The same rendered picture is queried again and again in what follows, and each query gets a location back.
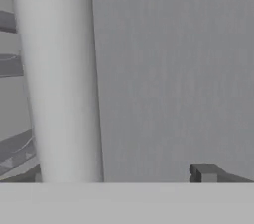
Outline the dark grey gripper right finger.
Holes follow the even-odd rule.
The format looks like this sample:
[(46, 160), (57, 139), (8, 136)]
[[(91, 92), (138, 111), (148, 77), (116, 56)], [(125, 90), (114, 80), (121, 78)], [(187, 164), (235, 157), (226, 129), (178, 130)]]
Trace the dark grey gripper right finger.
[(190, 164), (190, 182), (253, 183), (253, 180), (226, 172), (216, 164)]

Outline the grey fridge shelf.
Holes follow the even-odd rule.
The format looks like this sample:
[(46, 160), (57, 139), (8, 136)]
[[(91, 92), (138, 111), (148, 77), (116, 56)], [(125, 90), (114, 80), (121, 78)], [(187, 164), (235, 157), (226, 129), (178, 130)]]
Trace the grey fridge shelf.
[(0, 141), (0, 176), (35, 156), (36, 150), (32, 130)]
[(16, 34), (16, 22), (12, 13), (0, 11), (0, 31)]
[(19, 77), (24, 74), (21, 57), (15, 54), (0, 54), (0, 78)]

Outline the grey fridge door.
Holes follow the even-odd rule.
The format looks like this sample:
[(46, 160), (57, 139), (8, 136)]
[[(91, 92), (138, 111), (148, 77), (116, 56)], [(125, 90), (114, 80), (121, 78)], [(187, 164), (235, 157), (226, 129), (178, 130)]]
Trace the grey fridge door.
[(93, 0), (105, 178), (254, 180), (254, 0)]

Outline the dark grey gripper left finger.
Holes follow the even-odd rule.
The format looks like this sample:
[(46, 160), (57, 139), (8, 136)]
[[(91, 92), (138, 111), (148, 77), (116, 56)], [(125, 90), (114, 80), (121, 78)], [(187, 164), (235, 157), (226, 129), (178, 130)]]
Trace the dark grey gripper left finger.
[(27, 172), (8, 177), (6, 179), (1, 179), (1, 182), (35, 182), (36, 175), (41, 173), (41, 168), (39, 165), (34, 166)]

